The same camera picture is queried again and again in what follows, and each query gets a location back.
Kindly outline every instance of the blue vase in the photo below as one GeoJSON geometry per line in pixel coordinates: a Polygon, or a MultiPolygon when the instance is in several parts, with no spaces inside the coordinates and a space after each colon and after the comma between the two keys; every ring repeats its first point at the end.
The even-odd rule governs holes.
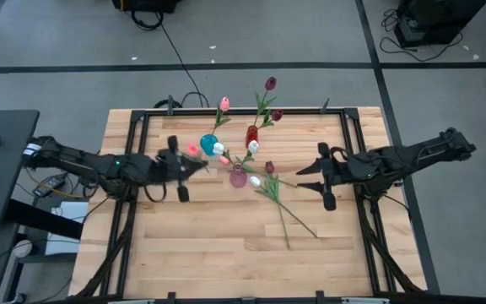
{"type": "Polygon", "coordinates": [[[207,156],[213,156],[213,146],[218,143],[217,137],[213,134],[206,134],[200,139],[200,146],[202,147],[203,153],[207,156]]]}

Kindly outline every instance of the pink vase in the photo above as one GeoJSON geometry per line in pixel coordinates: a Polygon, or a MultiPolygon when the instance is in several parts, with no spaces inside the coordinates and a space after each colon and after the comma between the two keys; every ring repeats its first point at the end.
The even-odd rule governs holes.
{"type": "Polygon", "coordinates": [[[241,164],[234,165],[234,170],[229,173],[229,183],[236,188],[246,185],[246,172],[241,167],[241,164]]]}

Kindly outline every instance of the table leg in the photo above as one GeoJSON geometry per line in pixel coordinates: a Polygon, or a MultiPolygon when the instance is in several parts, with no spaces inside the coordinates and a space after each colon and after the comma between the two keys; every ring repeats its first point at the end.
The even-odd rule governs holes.
{"type": "Polygon", "coordinates": [[[82,224],[13,199],[8,202],[5,217],[6,220],[60,236],[67,236],[77,240],[82,236],[82,224]]]}

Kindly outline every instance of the desk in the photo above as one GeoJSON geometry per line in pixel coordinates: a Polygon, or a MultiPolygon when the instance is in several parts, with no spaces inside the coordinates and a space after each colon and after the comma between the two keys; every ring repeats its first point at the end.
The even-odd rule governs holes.
{"type": "MultiPolygon", "coordinates": [[[[266,161],[272,160],[280,178],[287,182],[319,181],[320,175],[296,176],[295,172],[318,156],[318,142],[345,147],[341,118],[317,115],[318,109],[284,110],[302,114],[285,114],[274,127],[261,129],[261,148],[250,165],[262,169],[266,161]]],[[[205,111],[211,110],[184,109],[176,110],[173,117],[151,117],[145,154],[154,157],[166,146],[170,135],[177,135],[181,149],[189,142],[198,143],[213,126],[214,117],[205,115],[205,111]]],[[[357,111],[366,149],[389,145],[380,108],[362,107],[357,111]]],[[[131,115],[132,110],[110,112],[101,154],[124,153],[131,115]]],[[[215,135],[232,157],[242,157],[246,152],[245,132],[254,116],[229,117],[232,121],[215,135]]],[[[141,122],[134,134],[133,152],[138,151],[139,125],[141,122]]],[[[348,129],[355,138],[354,126],[350,124],[348,129]]],[[[209,173],[200,171],[187,183],[192,201],[189,204],[178,202],[175,185],[168,186],[163,204],[150,203],[144,193],[139,194],[124,298],[165,299],[169,291],[175,291],[177,298],[313,297],[317,290],[324,290],[326,296],[371,295],[352,186],[333,189],[337,210],[327,212],[318,193],[281,184],[281,201],[319,236],[313,238],[284,214],[292,247],[289,251],[277,205],[255,193],[251,186],[232,188],[229,167],[212,161],[208,169],[209,173]]],[[[160,187],[149,189],[153,198],[160,197],[160,187]]],[[[389,195],[403,201],[400,188],[392,188],[389,195]]],[[[89,209],[103,198],[99,191],[90,200],[89,209]]],[[[391,255],[413,283],[424,289],[423,270],[406,210],[387,198],[380,201],[380,209],[391,255]]],[[[85,286],[104,259],[113,212],[113,203],[104,204],[84,224],[69,295],[85,286]]],[[[368,218],[372,223],[372,216],[368,214],[368,218]]],[[[384,272],[377,257],[375,253],[381,289],[385,290],[384,272]]],[[[118,270],[119,264],[114,263],[111,293],[116,289],[118,270]]]]}

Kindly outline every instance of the dark red tulip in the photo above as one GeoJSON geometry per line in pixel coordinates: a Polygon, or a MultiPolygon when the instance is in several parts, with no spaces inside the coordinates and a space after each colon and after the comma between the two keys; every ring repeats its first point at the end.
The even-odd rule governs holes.
{"type": "Polygon", "coordinates": [[[275,110],[271,114],[271,119],[273,119],[275,122],[278,122],[281,118],[283,118],[283,110],[275,110]]]}
{"type": "Polygon", "coordinates": [[[277,79],[274,77],[270,77],[266,81],[266,90],[273,90],[275,89],[276,85],[277,85],[277,79]]]}
{"type": "Polygon", "coordinates": [[[272,174],[273,172],[275,172],[275,166],[273,165],[272,161],[268,161],[266,163],[266,172],[267,174],[272,174]]]}

